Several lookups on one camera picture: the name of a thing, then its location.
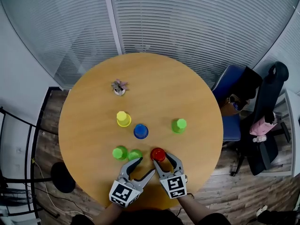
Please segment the green paper cup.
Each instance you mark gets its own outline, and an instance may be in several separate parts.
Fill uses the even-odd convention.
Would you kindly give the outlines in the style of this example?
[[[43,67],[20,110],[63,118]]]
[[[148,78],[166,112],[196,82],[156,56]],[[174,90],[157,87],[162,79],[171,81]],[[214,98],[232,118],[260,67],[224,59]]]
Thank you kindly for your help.
[[[120,161],[126,160],[128,158],[128,150],[124,146],[117,146],[116,148],[113,149],[112,156],[116,160],[120,160]]]
[[[133,149],[128,153],[128,160],[132,161],[137,158],[142,158],[143,153],[139,149]]]
[[[174,133],[181,134],[185,131],[186,127],[187,122],[185,119],[180,118],[172,121],[171,128]]]

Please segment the brown handbag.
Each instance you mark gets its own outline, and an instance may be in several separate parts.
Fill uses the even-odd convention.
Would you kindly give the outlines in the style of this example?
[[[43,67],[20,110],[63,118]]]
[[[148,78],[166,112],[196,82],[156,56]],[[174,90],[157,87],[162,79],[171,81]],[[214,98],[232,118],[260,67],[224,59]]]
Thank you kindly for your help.
[[[244,100],[232,94],[221,100],[218,105],[222,116],[233,116],[239,114],[248,104],[250,100]]]

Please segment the pink bag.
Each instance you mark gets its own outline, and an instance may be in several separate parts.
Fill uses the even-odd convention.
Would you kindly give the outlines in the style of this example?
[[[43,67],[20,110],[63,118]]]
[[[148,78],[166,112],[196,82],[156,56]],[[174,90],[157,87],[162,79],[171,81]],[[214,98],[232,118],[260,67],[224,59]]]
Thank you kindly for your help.
[[[259,119],[255,124],[250,127],[249,133],[254,136],[266,135],[271,131],[277,123],[268,123],[265,121],[265,117]]]

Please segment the blue chair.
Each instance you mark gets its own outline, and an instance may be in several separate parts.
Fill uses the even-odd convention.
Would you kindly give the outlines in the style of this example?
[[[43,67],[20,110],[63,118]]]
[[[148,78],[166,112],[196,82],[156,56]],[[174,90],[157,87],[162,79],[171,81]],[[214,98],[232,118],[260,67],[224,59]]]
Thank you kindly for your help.
[[[212,88],[215,99],[219,101],[226,98],[230,88],[239,80],[244,68],[236,65],[229,65],[219,77]],[[223,143],[236,142],[240,140],[240,116],[222,116],[223,121]]]

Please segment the whiteboard with black stand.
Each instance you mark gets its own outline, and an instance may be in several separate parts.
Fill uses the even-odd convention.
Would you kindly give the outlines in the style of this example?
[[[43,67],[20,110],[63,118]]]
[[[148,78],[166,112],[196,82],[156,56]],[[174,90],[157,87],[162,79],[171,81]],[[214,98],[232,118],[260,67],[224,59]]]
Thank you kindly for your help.
[[[30,167],[30,178],[28,178],[28,152],[29,152],[29,143],[30,143],[30,138],[31,138],[31,132],[32,129],[35,128],[35,133],[33,136],[33,145],[32,145],[32,152],[31,152],[31,157],[34,158],[34,154],[35,154],[35,150],[36,150],[36,144],[37,144],[37,139],[38,139],[38,133],[39,131],[43,131],[46,133],[50,133],[52,135],[58,135],[57,133],[53,132],[53,131],[49,131],[46,129],[43,129],[41,127],[41,121],[44,115],[44,109],[46,107],[46,103],[48,101],[48,98],[50,97],[52,91],[54,90],[61,90],[59,87],[49,87],[48,91],[46,93],[44,102],[42,104],[39,116],[38,116],[38,120],[37,120],[37,124],[33,125],[13,114],[11,114],[10,112],[6,111],[3,109],[3,107],[0,107],[0,113],[3,115],[3,119],[1,122],[1,128],[0,128],[0,147],[1,147],[1,140],[2,140],[2,133],[3,133],[3,128],[5,125],[5,118],[6,116],[10,116],[26,125],[29,126],[29,130],[28,130],[28,135],[27,135],[27,142],[26,142],[26,149],[25,149],[25,160],[24,160],[24,178],[23,179],[12,179],[12,178],[6,178],[3,176],[1,168],[0,168],[0,188],[4,189],[4,190],[8,190],[8,184],[12,183],[12,184],[25,184],[25,204],[28,206],[28,211],[25,212],[18,212],[18,213],[8,213],[8,217],[13,217],[13,216],[20,216],[20,215],[26,215],[26,214],[30,214],[30,213],[34,213],[36,216],[38,215],[39,211],[44,210],[45,212],[47,212],[50,216],[52,216],[53,218],[57,219],[60,215],[59,214],[53,214],[51,213],[49,210],[47,210],[45,207],[43,207],[38,200],[35,197],[35,183],[38,182],[47,182],[47,181],[52,181],[52,178],[46,178],[46,179],[35,179],[34,178],[34,172],[33,172],[33,166]]]

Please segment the red plastic cup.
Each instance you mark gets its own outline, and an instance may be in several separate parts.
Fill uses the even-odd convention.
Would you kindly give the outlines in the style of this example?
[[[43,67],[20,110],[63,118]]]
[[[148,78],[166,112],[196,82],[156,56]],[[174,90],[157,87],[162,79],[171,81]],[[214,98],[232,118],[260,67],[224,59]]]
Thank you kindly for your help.
[[[162,148],[154,148],[150,153],[150,158],[161,163],[166,158],[165,151]]]

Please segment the blue plastic cup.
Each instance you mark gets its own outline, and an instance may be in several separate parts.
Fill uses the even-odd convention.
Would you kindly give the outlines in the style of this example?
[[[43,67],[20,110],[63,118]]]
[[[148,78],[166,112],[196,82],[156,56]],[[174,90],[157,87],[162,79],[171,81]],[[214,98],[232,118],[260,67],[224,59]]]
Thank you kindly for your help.
[[[134,136],[137,139],[144,139],[148,136],[149,130],[144,124],[137,124],[134,128]]]

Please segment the black round stool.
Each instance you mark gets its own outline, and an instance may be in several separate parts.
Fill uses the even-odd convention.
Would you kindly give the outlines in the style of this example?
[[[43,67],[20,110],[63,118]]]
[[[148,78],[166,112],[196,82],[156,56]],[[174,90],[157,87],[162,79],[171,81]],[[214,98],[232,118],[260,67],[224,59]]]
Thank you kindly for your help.
[[[62,193],[71,193],[75,189],[75,180],[63,162],[57,162],[52,166],[51,178],[54,186]]]

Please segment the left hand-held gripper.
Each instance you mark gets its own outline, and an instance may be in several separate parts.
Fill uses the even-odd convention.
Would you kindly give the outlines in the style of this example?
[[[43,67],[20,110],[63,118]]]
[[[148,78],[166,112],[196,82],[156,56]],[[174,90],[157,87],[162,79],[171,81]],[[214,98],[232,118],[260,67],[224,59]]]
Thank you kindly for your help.
[[[129,180],[130,174],[141,163],[142,159],[143,157],[135,158],[122,166],[109,193],[109,200],[112,203],[121,207],[128,207],[139,198],[143,188],[156,172],[155,169],[151,169],[142,178]]]

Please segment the yellow plastic cup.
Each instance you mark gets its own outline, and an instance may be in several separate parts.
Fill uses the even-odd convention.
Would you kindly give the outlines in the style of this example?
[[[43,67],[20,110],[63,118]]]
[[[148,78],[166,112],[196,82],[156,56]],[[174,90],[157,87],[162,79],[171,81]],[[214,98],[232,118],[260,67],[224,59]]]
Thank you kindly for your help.
[[[119,111],[116,115],[116,118],[117,118],[117,124],[123,128],[128,127],[132,121],[130,115],[125,111]]]

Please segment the black office chair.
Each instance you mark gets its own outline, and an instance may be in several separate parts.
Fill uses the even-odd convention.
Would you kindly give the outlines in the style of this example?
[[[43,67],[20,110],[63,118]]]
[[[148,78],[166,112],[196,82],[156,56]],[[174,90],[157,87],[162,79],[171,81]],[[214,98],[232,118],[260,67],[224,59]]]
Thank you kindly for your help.
[[[263,142],[254,142],[253,139],[257,135],[250,133],[250,128],[260,121],[262,118],[269,120],[275,119],[273,113],[275,104],[284,85],[284,82],[289,78],[287,66],[282,62],[275,62],[268,71],[268,75],[262,81],[256,97],[254,111],[241,121],[241,138],[234,146],[239,154],[239,161],[235,171],[231,172],[231,176],[235,176],[246,158],[251,170],[251,173],[256,176],[268,170],[271,167],[271,162],[278,155],[278,146],[274,136],[279,135],[278,132],[268,131],[266,140]]]

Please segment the black jacket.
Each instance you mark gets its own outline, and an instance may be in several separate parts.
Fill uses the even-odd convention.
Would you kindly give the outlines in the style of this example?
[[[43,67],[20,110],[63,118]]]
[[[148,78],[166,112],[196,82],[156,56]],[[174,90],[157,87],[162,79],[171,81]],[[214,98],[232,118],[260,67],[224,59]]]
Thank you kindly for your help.
[[[261,85],[262,78],[254,70],[246,67],[240,78],[240,95],[244,100],[253,99],[256,95],[256,89]]]

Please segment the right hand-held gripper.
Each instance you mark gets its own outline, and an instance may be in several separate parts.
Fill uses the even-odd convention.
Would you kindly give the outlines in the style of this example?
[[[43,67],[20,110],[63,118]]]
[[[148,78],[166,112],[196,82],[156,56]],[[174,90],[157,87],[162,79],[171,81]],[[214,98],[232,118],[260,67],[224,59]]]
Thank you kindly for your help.
[[[166,153],[166,158],[173,166],[173,172],[167,171],[156,160],[153,160],[159,175],[159,181],[170,199],[187,195],[187,176],[184,174],[182,161],[171,153]]]

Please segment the person's left forearm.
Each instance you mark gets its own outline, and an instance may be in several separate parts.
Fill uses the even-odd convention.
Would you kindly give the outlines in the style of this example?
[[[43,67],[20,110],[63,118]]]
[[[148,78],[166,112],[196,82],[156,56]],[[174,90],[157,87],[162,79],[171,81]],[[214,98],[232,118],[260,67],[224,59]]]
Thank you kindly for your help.
[[[111,203],[99,215],[93,218],[94,225],[111,225],[122,213],[123,208],[115,203]]]

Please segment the person's right forearm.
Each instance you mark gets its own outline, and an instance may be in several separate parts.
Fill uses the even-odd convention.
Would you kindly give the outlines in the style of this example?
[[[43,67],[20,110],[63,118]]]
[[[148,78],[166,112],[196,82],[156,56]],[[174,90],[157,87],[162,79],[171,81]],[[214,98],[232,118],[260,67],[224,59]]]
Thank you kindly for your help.
[[[206,206],[200,204],[191,195],[178,197],[177,200],[195,225],[212,213]]]

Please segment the small potted plant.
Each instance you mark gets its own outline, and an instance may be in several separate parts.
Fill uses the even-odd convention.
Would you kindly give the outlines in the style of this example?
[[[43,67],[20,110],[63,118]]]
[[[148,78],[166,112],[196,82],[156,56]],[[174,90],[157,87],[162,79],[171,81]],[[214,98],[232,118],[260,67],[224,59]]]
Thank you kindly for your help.
[[[128,82],[123,82],[119,79],[116,79],[114,82],[111,83],[111,87],[116,95],[122,96],[128,90]]]

